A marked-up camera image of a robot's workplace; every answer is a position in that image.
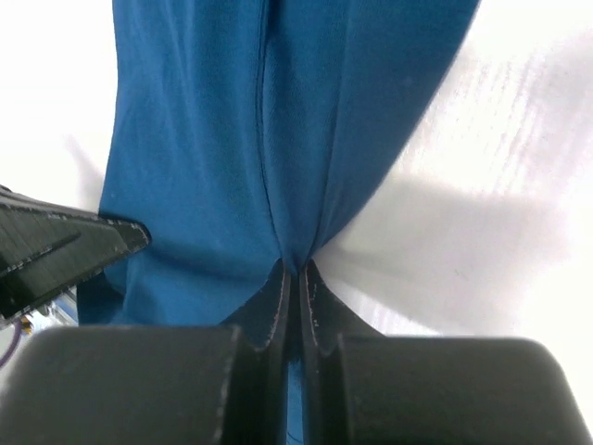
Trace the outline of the blue t shirt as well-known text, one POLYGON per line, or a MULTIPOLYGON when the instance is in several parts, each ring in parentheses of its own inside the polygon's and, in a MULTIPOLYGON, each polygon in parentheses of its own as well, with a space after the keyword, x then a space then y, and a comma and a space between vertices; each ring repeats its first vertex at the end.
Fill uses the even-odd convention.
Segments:
POLYGON ((100 203, 152 241, 78 289, 81 324, 216 324, 361 210, 474 1, 116 1, 100 203))

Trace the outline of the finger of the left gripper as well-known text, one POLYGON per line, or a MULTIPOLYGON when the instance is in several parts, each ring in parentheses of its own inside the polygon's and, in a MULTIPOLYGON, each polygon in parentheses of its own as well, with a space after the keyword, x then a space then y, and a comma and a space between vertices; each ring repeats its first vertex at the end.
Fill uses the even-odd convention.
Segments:
POLYGON ((1 318, 18 320, 149 245, 143 224, 1 188, 1 318))

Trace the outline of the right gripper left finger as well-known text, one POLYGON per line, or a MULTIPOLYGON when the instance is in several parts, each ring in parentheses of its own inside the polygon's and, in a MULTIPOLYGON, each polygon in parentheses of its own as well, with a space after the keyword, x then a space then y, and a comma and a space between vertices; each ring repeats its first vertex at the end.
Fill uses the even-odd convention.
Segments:
POLYGON ((61 327, 1 388, 5 444, 282 444, 290 274, 216 326, 61 327))

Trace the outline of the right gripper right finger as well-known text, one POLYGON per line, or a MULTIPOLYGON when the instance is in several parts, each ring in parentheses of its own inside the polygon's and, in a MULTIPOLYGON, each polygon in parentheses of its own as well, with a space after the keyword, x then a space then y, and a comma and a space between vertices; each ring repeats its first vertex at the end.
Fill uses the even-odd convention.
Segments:
POLYGON ((388 337, 299 277, 308 444, 588 444, 561 367, 532 340, 388 337))

